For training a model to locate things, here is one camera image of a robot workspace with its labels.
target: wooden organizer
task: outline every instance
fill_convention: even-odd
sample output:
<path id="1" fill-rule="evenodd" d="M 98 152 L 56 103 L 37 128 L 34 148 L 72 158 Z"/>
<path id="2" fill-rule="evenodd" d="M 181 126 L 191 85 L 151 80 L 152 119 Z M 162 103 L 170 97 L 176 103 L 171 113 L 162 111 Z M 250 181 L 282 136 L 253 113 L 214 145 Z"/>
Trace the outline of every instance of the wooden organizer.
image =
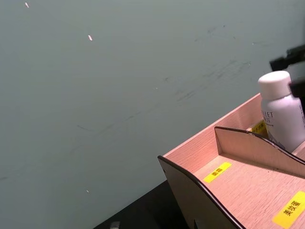
<path id="1" fill-rule="evenodd" d="M 254 96 L 164 156 L 158 156 L 189 227 L 282 228 L 272 218 L 305 191 L 305 143 L 292 154 L 245 131 L 263 119 Z M 232 164 L 211 183 L 203 179 Z M 303 212 L 290 227 L 305 228 Z"/>

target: green-gray wall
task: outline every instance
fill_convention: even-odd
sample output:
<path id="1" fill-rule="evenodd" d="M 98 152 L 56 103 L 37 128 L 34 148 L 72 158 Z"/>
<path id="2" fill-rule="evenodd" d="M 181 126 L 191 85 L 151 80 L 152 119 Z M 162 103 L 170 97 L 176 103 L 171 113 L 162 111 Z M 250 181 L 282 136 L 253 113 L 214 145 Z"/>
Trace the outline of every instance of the green-gray wall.
<path id="1" fill-rule="evenodd" d="M 305 42 L 304 0 L 28 3 L 0 3 L 3 229 L 103 222 L 165 180 L 158 155 Z"/>

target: wooden desk organizer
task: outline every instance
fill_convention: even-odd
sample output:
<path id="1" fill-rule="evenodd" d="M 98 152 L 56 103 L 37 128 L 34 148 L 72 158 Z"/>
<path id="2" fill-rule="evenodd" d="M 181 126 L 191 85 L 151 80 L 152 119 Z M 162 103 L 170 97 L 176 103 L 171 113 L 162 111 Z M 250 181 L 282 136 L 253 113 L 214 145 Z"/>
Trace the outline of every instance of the wooden desk organizer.
<path id="1" fill-rule="evenodd" d="M 272 218 L 305 191 L 305 143 L 290 154 L 245 131 L 263 119 L 260 103 L 258 94 L 158 156 L 191 229 L 282 228 Z M 224 162 L 232 165 L 212 182 L 203 180 Z M 305 228 L 304 212 L 290 228 Z"/>

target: white bottle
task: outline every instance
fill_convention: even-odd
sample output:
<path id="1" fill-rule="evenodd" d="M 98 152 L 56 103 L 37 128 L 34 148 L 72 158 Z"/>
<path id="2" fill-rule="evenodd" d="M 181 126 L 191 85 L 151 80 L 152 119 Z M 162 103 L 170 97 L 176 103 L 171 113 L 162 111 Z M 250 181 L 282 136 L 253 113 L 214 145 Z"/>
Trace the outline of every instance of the white bottle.
<path id="1" fill-rule="evenodd" d="M 268 73 L 258 80 L 269 139 L 291 153 L 305 141 L 305 118 L 300 100 L 291 95 L 290 82 L 286 71 Z"/>

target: black edge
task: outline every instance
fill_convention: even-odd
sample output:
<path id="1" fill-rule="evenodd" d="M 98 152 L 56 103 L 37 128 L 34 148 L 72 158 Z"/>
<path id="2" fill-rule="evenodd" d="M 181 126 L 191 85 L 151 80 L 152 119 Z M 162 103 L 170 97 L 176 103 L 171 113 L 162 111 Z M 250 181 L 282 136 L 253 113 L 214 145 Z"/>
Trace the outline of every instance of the black edge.
<path id="1" fill-rule="evenodd" d="M 186 169 L 182 168 L 181 166 L 175 164 L 174 162 L 170 161 L 169 159 L 158 156 L 158 159 L 169 164 L 171 167 L 177 169 L 179 172 L 186 175 L 191 181 L 193 181 L 198 188 L 200 188 L 207 196 L 208 198 L 217 206 L 217 208 L 229 219 L 230 222 L 232 222 L 233 225 L 236 226 L 238 229 L 245 229 L 245 227 L 223 206 L 223 204 L 214 196 L 214 194 L 192 173 L 187 171 Z"/>
<path id="2" fill-rule="evenodd" d="M 258 135 L 256 133 L 253 133 L 251 131 L 248 130 L 241 130 L 241 129 L 234 129 L 234 128 L 228 128 L 228 127 L 222 127 L 222 126 L 215 126 L 214 129 L 222 129 L 222 130 L 230 130 L 230 131 L 235 131 L 235 132 L 241 132 L 241 133 L 245 133 L 245 134 L 250 134 L 250 135 L 254 135 L 255 137 L 258 137 L 260 139 L 262 139 L 263 141 L 269 143 L 270 145 L 274 146 L 276 149 L 278 149 L 279 151 L 281 151 L 283 154 L 285 154 L 286 156 L 292 158 L 293 160 L 296 160 L 297 162 L 305 165 L 305 161 L 298 158 L 297 156 L 289 153 L 288 151 L 282 149 L 280 146 L 278 146 L 276 143 L 268 140 L 267 138 L 262 137 L 261 135 Z"/>

